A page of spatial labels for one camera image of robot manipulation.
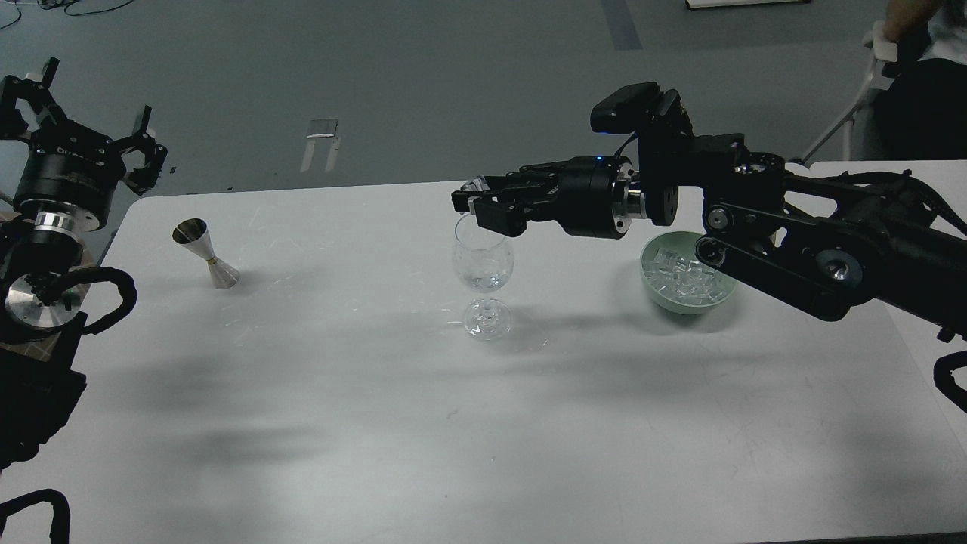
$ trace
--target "screw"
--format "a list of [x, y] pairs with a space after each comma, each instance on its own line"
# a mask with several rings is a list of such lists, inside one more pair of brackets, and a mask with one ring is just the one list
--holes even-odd
[[826, 263], [826, 271], [830, 277], [838, 282], [842, 282], [849, 275], [849, 266], [841, 260], [831, 260]]
[[728, 214], [722, 208], [712, 208], [709, 215], [706, 216], [706, 221], [709, 227], [715, 230], [722, 230], [728, 227]]
[[715, 240], [708, 238], [700, 240], [695, 250], [702, 260], [713, 266], [720, 266], [725, 262], [725, 251]]

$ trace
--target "green bowl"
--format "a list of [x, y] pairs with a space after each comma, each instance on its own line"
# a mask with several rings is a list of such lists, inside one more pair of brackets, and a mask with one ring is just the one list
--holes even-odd
[[725, 296], [710, 304], [690, 305], [683, 304], [666, 297], [665, 295], [659, 293], [656, 287], [649, 282], [648, 277], [645, 275], [645, 263], [654, 260], [655, 255], [658, 254], [660, 249], [665, 248], [681, 255], [682, 257], [694, 258], [695, 242], [701, 237], [702, 235], [697, 232], [674, 230], [652, 238], [650, 242], [645, 244], [645, 249], [641, 250], [641, 260], [638, 262], [638, 272], [641, 274], [641, 281], [645, 284], [645, 290], [648, 291], [649, 298], [654, 300], [656, 304], [669, 312], [674, 312], [675, 314], [682, 314], [685, 316], [704, 314], [709, 310], [712, 310], [715, 306], [718, 306], [722, 302], [728, 300], [728, 298], [732, 296], [732, 292], [735, 291], [735, 285], [739, 283], [734, 278], [726, 276], [721, 272], [716, 272], [718, 275], [718, 280], [725, 289]]

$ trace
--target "white chair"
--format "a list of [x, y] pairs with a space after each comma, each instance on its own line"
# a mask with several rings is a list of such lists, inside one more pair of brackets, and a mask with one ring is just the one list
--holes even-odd
[[[870, 49], [869, 63], [856, 99], [840, 114], [833, 124], [818, 137], [796, 162], [803, 165], [819, 150], [837, 131], [842, 131], [842, 161], [863, 160], [871, 157], [853, 157], [854, 129], [857, 118], [864, 110], [871, 110], [873, 99], [881, 90], [889, 87], [891, 79], [880, 76], [883, 67], [898, 60], [898, 50], [895, 43], [883, 37], [882, 20], [873, 23], [873, 28], [863, 38], [863, 45]], [[871, 119], [867, 123], [868, 130], [864, 131], [864, 140], [875, 138]]]

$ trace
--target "person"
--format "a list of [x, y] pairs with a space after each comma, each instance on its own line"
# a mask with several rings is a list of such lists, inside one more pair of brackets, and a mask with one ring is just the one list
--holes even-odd
[[922, 31], [929, 41], [873, 102], [873, 120], [892, 160], [967, 159], [967, 0], [890, 0], [884, 38]]

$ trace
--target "bowl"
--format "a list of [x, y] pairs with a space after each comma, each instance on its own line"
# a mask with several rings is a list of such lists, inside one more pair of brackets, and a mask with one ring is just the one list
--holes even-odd
[[725, 274], [712, 269], [712, 267], [703, 264], [701, 266], [707, 270], [707, 274], [716, 279], [718, 282], [718, 287], [722, 291], [722, 294], [715, 297], [713, 300], [706, 299], [703, 301], [689, 303], [683, 302], [682, 300], [676, 300], [659, 291], [660, 286], [650, 278], [648, 273], [648, 268], [651, 266], [650, 263], [654, 262], [655, 256], [660, 250], [665, 249], [687, 259], [697, 260], [695, 258], [695, 242], [701, 237], [702, 235], [697, 232], [674, 230], [652, 238], [651, 241], [645, 244], [645, 249], [641, 250], [641, 260], [638, 263], [638, 272], [641, 274], [641, 281], [645, 284], [645, 290], [648, 292], [648, 297], [669, 312], [674, 312], [675, 314], [681, 314], [684, 316], [704, 314], [709, 310], [712, 310], [715, 306], [718, 306], [722, 302], [728, 300], [728, 298], [732, 296], [732, 293], [735, 291], [736, 284], [739, 283], [734, 278], [726, 276]]

